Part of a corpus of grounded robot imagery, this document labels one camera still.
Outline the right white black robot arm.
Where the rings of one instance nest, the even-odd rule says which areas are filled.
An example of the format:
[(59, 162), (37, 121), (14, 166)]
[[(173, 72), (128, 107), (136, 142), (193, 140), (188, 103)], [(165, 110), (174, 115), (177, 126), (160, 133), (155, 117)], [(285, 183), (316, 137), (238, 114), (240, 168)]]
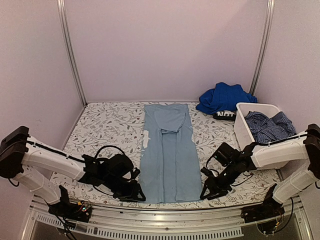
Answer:
[(262, 218), (269, 218), (278, 210), (278, 205), (319, 181), (320, 128), (312, 123), (301, 134), (269, 143), (252, 142), (242, 151), (224, 142), (210, 158), (217, 160), (224, 170), (218, 176), (206, 167), (200, 170), (207, 177), (200, 194), (202, 200), (226, 196), (232, 190), (231, 185), (244, 172), (295, 160), (307, 161), (288, 178), (270, 188), (270, 197), (266, 197), (258, 208)]

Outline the light blue shirt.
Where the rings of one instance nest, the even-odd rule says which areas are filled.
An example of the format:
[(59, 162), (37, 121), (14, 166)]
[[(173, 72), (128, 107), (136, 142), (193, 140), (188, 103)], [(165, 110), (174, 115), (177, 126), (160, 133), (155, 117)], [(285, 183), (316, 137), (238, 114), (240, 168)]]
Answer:
[(151, 204), (199, 201), (200, 163), (187, 104), (144, 107), (139, 183)]

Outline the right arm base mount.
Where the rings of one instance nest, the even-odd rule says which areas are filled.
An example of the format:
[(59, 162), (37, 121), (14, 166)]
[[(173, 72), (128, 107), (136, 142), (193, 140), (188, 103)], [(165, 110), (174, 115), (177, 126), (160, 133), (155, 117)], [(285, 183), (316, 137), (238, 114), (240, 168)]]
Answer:
[(272, 185), (260, 204), (246, 206), (241, 209), (240, 217), (245, 223), (256, 222), (283, 215), (285, 213), (282, 203), (273, 199), (273, 191), (276, 185)]

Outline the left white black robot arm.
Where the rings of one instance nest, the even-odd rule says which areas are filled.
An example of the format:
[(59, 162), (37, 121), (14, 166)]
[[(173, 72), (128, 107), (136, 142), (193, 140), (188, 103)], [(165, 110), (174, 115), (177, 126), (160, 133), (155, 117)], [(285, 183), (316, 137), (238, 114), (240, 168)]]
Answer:
[(122, 202), (144, 202), (146, 197), (136, 180), (140, 170), (121, 150), (111, 158), (83, 154), (74, 156), (46, 145), (20, 126), (0, 142), (0, 176), (15, 180), (41, 197), (63, 216), (74, 213), (68, 191), (49, 181), (37, 169), (62, 174), (78, 183), (107, 187)]

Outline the blue pleated skirt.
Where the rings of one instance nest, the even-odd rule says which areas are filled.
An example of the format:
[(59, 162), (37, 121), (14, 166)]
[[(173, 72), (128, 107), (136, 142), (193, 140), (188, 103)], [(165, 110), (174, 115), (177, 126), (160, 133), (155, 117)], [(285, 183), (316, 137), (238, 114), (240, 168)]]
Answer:
[(220, 111), (236, 111), (238, 103), (258, 103), (258, 99), (243, 90), (240, 84), (228, 85), (219, 82), (199, 97), (195, 107), (198, 111), (213, 115)]

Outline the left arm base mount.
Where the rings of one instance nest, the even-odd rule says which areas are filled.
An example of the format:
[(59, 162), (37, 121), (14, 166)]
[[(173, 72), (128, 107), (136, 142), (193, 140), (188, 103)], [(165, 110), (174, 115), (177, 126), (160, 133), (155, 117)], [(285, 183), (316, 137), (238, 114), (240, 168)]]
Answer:
[(83, 200), (77, 203), (70, 202), (67, 189), (62, 185), (59, 185), (58, 187), (60, 190), (60, 197), (57, 203), (48, 205), (48, 212), (64, 219), (88, 223), (92, 214), (92, 206), (89, 203), (85, 203)]

